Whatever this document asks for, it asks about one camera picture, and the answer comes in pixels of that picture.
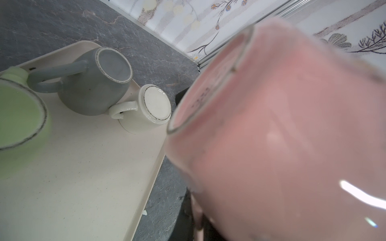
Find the black mug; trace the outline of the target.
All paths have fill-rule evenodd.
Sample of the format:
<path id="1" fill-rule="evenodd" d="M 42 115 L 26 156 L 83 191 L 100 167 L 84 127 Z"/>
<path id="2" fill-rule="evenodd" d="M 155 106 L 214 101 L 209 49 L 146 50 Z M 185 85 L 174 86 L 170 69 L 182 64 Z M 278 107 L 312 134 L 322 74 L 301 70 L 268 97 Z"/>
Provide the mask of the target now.
<path id="1" fill-rule="evenodd" d="M 175 96 L 175 103 L 176 103 L 176 106 L 179 105 L 179 103 L 181 102 L 181 100 L 183 99 L 183 97 L 185 96 L 185 94 L 187 93 L 187 91 L 189 90 L 189 87 L 180 91 L 176 96 Z"/>

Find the pink mug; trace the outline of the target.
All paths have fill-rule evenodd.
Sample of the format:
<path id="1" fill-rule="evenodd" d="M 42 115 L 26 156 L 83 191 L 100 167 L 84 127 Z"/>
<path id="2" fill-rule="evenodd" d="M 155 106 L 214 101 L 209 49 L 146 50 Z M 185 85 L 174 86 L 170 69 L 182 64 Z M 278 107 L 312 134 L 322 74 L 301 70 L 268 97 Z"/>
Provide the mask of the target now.
<path id="1" fill-rule="evenodd" d="M 165 153 L 201 241 L 386 238 L 386 75 L 283 19 L 215 57 L 177 106 Z"/>

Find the cream white mug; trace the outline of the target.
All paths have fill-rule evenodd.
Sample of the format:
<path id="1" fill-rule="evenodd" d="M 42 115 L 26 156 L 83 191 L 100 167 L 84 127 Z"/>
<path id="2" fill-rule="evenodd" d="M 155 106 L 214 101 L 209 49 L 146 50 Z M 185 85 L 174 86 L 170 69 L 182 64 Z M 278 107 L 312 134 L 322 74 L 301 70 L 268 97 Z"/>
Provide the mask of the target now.
<path id="1" fill-rule="evenodd" d="M 137 134 L 166 124 L 171 118 L 171 103 L 162 89 L 147 84 L 126 101 L 111 106 L 108 114 L 126 131 Z"/>

